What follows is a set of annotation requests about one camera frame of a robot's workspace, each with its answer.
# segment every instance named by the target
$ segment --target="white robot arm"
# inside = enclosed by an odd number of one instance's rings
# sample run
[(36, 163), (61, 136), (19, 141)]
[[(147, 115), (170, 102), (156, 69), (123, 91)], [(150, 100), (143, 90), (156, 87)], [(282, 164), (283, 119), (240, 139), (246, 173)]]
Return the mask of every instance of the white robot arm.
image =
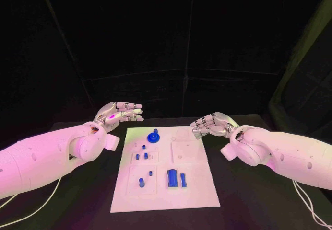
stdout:
[(191, 126), (196, 139), (208, 133), (230, 138), (221, 153), (251, 166), (263, 164), (295, 181), (332, 190), (332, 145), (305, 136), (240, 126), (222, 113), (202, 117)]
[(19, 141), (0, 151), (0, 199), (30, 191), (93, 161), (103, 149), (116, 150), (119, 137), (107, 134), (120, 121), (143, 121), (142, 105), (110, 102), (93, 122)]

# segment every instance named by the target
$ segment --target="table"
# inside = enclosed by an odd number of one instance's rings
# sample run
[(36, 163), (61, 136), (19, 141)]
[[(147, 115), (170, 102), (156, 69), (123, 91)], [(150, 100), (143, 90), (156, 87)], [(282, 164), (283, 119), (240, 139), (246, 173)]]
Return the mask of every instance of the table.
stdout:
[[(269, 129), (259, 115), (233, 116), (238, 124)], [(147, 119), (121, 123), (113, 135), (117, 150), (62, 178), (55, 196), (43, 209), (25, 221), (3, 229), (16, 230), (323, 230), (295, 191), (292, 180), (269, 167), (248, 166), (238, 158), (228, 161), (220, 149), (224, 137), (204, 137), (211, 173), (221, 207), (110, 213), (126, 131), (129, 127), (186, 126), (196, 118)], [(81, 123), (55, 123), (52, 130)], [(0, 210), (0, 224), (25, 217), (45, 203), (56, 182), (15, 198)], [(315, 187), (302, 186), (318, 215), (332, 224), (332, 204)]]

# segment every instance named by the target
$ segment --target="white platform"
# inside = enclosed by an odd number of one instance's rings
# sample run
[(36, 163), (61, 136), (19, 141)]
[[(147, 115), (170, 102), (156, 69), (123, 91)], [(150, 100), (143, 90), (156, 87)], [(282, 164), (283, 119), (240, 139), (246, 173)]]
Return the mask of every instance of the white platform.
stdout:
[[(147, 135), (155, 129), (160, 140), (152, 144)], [(191, 130), (189, 126), (127, 129), (111, 212), (220, 207), (202, 140), (195, 139)], [(169, 169), (178, 170), (179, 187), (168, 187)], [(185, 188), (181, 173), (185, 173)]]

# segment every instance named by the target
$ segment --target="cable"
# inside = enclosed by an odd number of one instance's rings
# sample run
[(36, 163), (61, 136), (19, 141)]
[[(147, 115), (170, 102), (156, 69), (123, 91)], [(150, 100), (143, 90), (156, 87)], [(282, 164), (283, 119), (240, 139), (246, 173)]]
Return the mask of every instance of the cable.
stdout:
[[(316, 213), (315, 213), (315, 211), (313, 211), (313, 203), (312, 203), (312, 200), (310, 200), (310, 198), (309, 198), (309, 196), (308, 196), (305, 190), (303, 190), (302, 187), (299, 186), (297, 181), (295, 181), (295, 180), (292, 180), (292, 181), (293, 181), (293, 185), (295, 185), (297, 194), (299, 194), (299, 196), (300, 196), (300, 198), (302, 198), (302, 200), (303, 200), (303, 202), (305, 202), (305, 204), (306, 204), (306, 207), (308, 207), (309, 211), (312, 212), (315, 222), (316, 222), (321, 226), (323, 226), (323, 227), (326, 227), (329, 230), (332, 230), (332, 225), (328, 225), (328, 224), (325, 223), (325, 221), (321, 219), (321, 217), (316, 215)], [(306, 200), (305, 200), (303, 196), (302, 196), (300, 193), (299, 193), (297, 187), (299, 187), (299, 189), (302, 190), (302, 192), (305, 193), (310, 205), (308, 205)]]
[(15, 223), (17, 223), (17, 222), (20, 222), (22, 220), (28, 219), (32, 215), (35, 215), (35, 214), (38, 213), (38, 211), (43, 208), (43, 206), (45, 206), (46, 203), (49, 202), (49, 200), (51, 200), (51, 198), (52, 198), (52, 196), (54, 196), (54, 194), (55, 194), (56, 188), (58, 188), (58, 186), (59, 186), (59, 183), (61, 183), (61, 178), (59, 178), (56, 187), (55, 187), (55, 189), (54, 189), (54, 192), (52, 192), (52, 194), (51, 194), (51, 196), (49, 196), (46, 202), (43, 203), (42, 207), (41, 207), (29, 216), (26, 216), (25, 218), (16, 220), (16, 221), (12, 222), (12, 223), (7, 223), (7, 224), (2, 225), (0, 228), (4, 227), (4, 226), (9, 226), (9, 225), (12, 225), (12, 224), (15, 224)]
[(15, 199), (16, 196), (17, 196), (17, 194), (12, 196), (12, 198), (4, 202), (4, 204), (0, 206), (0, 208), (3, 208), (3, 206)]

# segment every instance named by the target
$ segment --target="black backdrop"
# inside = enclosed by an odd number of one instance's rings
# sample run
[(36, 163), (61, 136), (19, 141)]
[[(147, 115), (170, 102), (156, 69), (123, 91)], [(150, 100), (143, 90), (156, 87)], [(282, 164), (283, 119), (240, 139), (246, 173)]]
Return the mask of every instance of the black backdrop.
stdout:
[(261, 114), (319, 1), (12, 1), (2, 148), (111, 100), (144, 117)]

